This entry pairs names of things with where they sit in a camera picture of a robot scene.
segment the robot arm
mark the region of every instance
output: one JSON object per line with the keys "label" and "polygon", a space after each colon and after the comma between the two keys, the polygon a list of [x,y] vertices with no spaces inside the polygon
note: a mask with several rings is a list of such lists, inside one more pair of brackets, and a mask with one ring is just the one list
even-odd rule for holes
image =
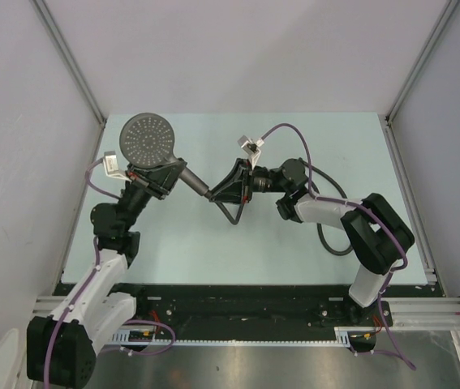
{"label": "robot arm", "polygon": [[374,220],[347,203],[359,203],[370,209],[407,252],[415,239],[399,215],[380,194],[337,202],[315,200],[307,190],[308,178],[302,160],[289,159],[277,169],[266,169],[254,165],[259,148],[247,152],[248,160],[235,162],[230,174],[213,189],[210,201],[239,204],[249,202],[256,192],[284,193],[277,201],[278,212],[284,220],[321,223],[344,230],[361,263],[349,296],[361,310],[370,307],[391,267],[401,257],[385,232],[373,229]]}
{"label": "robot arm", "polygon": [[[112,164],[112,154],[105,156],[108,175]],[[98,353],[136,312],[135,297],[127,293],[108,295],[138,253],[140,233],[129,229],[152,197],[164,199],[172,191],[185,167],[186,162],[176,160],[153,169],[129,165],[125,174],[116,173],[125,180],[121,198],[116,203],[97,204],[91,211],[96,261],[48,317],[35,317],[28,325],[30,379],[44,380],[49,349],[51,383],[77,389],[87,384]]]}

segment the black hose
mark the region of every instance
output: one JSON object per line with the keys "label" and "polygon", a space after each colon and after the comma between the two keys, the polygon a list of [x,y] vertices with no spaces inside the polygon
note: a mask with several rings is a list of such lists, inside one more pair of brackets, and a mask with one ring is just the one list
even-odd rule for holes
{"label": "black hose", "polygon": [[[309,168],[309,164],[305,161],[305,160],[301,160],[303,165],[306,167],[306,168]],[[330,177],[326,172],[324,172],[323,170],[320,170],[318,169],[316,166],[312,166],[311,165],[311,169],[313,172],[315,172],[316,174],[322,176],[325,180],[327,180],[332,186],[334,186],[334,188],[336,188],[336,190],[338,191],[338,193],[344,198],[346,199],[346,193],[345,191],[343,190],[343,188],[340,186],[340,184],[338,184],[336,182],[336,180],[334,180],[334,178]],[[316,192],[320,193],[320,191],[318,190],[318,187],[316,186],[316,184],[314,182],[312,182],[312,189],[315,190]],[[318,238],[320,239],[320,242],[321,242],[321,245],[324,247],[324,249],[326,249],[330,254],[332,255],[336,255],[337,257],[343,257],[345,255],[348,255],[352,252],[352,246],[349,245],[344,251],[340,251],[340,250],[335,250],[333,249],[329,243],[327,242],[327,240],[325,239],[325,235],[324,235],[324,230],[323,230],[323,226],[321,225],[321,223],[318,223],[316,225],[316,230],[318,231]]]}
{"label": "black hose", "polygon": [[215,205],[219,207],[219,209],[224,213],[224,216],[226,216],[226,219],[232,224],[232,225],[237,225],[240,221],[240,216],[243,215],[243,210],[244,210],[244,205],[245,203],[242,203],[239,205],[239,209],[237,211],[237,216],[233,218],[233,216],[230,214],[230,211],[228,211],[228,208],[224,206],[223,203],[215,202]]}

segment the gray wall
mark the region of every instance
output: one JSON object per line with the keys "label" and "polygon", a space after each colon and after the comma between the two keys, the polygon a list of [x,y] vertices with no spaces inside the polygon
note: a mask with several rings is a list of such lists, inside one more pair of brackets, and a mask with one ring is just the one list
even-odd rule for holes
{"label": "gray wall", "polygon": [[394,128],[436,265],[460,295],[460,10]]}
{"label": "gray wall", "polygon": [[0,2],[0,338],[55,277],[98,132],[29,1]]}
{"label": "gray wall", "polygon": [[384,113],[446,4],[47,2],[109,113]]}

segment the white object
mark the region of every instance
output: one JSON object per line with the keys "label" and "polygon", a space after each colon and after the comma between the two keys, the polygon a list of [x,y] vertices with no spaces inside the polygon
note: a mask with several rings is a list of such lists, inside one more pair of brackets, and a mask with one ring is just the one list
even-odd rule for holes
{"label": "white object", "polygon": [[[349,199],[353,203],[361,203],[361,199]],[[315,201],[309,194],[304,195],[294,207],[301,221],[306,223],[322,223],[336,229],[343,229],[340,219],[354,207],[330,203],[327,201]]]}
{"label": "white object", "polygon": [[356,279],[349,288],[350,298],[363,308],[370,306],[376,300],[388,274],[374,274],[360,265]]}
{"label": "white object", "polygon": [[[347,201],[361,203],[360,199],[348,199]],[[306,194],[294,206],[294,209],[300,220],[306,223],[322,223],[337,229],[343,229],[341,218],[348,211],[353,211],[354,207],[314,200],[309,194]],[[354,283],[349,288],[350,298],[363,308],[371,305],[376,300],[377,294],[388,274],[388,272],[385,275],[375,274],[365,266],[360,265]]]}
{"label": "white object", "polygon": [[246,135],[243,135],[237,141],[240,148],[242,148],[247,153],[247,160],[251,165],[251,170],[253,170],[256,164],[259,161],[260,154],[262,154],[262,150],[260,150],[260,146],[264,144],[264,140],[258,139],[256,142],[253,139],[249,139]]}
{"label": "white object", "polygon": [[103,168],[105,175],[119,180],[130,181],[130,178],[118,167],[116,152],[105,152],[103,155]]}
{"label": "white object", "polygon": [[0,341],[0,389],[13,388],[20,360],[19,330],[12,328]]}
{"label": "white object", "polygon": [[[70,306],[70,301],[84,285],[93,269],[97,269],[97,272],[91,283],[75,304]],[[51,312],[54,319],[58,320],[63,311],[69,307],[71,311],[64,322],[70,323],[77,320],[82,324],[92,341],[96,354],[111,339],[112,335],[135,314],[135,298],[130,294],[112,293],[106,297],[113,285],[120,281],[125,271],[127,271],[125,255],[120,255],[114,250],[100,251],[100,265],[91,266],[64,301]]]}

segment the shower head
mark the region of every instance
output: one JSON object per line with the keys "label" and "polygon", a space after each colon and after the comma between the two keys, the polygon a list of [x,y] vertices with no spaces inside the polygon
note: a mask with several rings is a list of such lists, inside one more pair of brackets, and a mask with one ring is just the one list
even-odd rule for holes
{"label": "shower head", "polygon": [[151,169],[174,158],[174,130],[170,123],[155,113],[139,113],[122,128],[119,147],[135,167]]}

